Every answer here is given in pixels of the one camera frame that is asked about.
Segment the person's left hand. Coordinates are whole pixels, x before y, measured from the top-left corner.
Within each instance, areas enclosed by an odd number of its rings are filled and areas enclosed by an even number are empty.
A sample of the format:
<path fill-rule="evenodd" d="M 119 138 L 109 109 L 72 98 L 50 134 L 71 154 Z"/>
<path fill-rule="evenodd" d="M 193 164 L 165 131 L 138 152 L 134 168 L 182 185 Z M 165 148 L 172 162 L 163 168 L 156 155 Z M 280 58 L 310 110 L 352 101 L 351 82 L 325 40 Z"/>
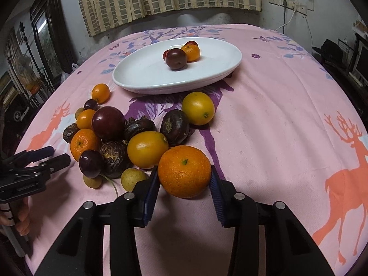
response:
<path fill-rule="evenodd" d="M 13 208 L 14 213 L 17 214 L 17 223 L 15 228 L 21 236 L 26 236 L 30 231 L 30 217 L 29 217 L 29 204 L 28 197 L 23 198 L 21 201 L 15 202 L 15 207 Z"/>

